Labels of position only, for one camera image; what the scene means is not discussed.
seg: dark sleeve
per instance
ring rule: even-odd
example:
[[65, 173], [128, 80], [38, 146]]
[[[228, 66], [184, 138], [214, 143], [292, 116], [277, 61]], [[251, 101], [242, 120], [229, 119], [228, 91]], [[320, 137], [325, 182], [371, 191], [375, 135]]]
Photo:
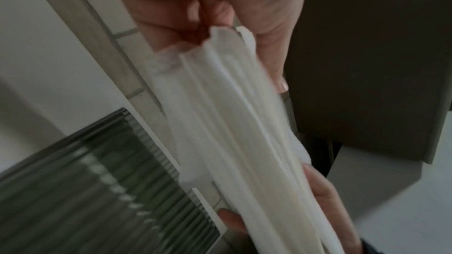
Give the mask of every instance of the dark sleeve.
[[367, 243], [364, 239], [361, 239], [363, 243], [364, 254], [384, 254], [383, 252], [377, 251], [372, 245]]

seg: translucent plastic packaging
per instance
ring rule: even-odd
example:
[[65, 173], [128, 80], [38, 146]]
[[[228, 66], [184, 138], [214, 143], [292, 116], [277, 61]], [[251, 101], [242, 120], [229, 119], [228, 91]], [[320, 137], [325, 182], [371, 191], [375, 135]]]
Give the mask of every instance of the translucent plastic packaging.
[[210, 35], [200, 47], [166, 49], [140, 71], [171, 122], [182, 169], [201, 158], [188, 173], [210, 173], [259, 253], [343, 254], [305, 178], [299, 157], [309, 156], [293, 142], [263, 67], [234, 30]]

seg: white bundle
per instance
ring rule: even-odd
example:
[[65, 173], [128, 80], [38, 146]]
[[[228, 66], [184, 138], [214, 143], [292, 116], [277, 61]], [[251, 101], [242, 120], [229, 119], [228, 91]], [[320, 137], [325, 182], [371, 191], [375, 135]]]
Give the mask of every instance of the white bundle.
[[[178, 154], [196, 150], [259, 253], [323, 254], [325, 247], [343, 254], [262, 65], [234, 30], [214, 27], [210, 35], [200, 47], [181, 43], [161, 52], [156, 65], [141, 71], [178, 126]], [[302, 156], [308, 156], [304, 149]]]

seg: crumpled plastic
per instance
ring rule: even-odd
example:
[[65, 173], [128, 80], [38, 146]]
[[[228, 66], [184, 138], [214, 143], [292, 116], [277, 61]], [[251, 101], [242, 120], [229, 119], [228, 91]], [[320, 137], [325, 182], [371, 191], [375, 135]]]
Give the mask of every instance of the crumpled plastic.
[[212, 27], [140, 70], [168, 118], [186, 187], [213, 179], [261, 254], [343, 254], [315, 200], [280, 96], [239, 34]]

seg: white plastic bag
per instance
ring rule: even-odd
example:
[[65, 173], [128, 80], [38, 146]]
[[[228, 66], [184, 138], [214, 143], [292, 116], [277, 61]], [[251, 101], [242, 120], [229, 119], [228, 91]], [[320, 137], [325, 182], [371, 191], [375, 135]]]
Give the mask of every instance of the white plastic bag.
[[202, 159], [261, 254], [323, 254], [323, 247], [343, 254], [309, 188], [282, 101], [263, 67], [235, 31], [214, 27], [210, 35], [200, 47], [168, 48], [140, 71], [176, 132], [179, 159], [184, 152], [183, 164]]

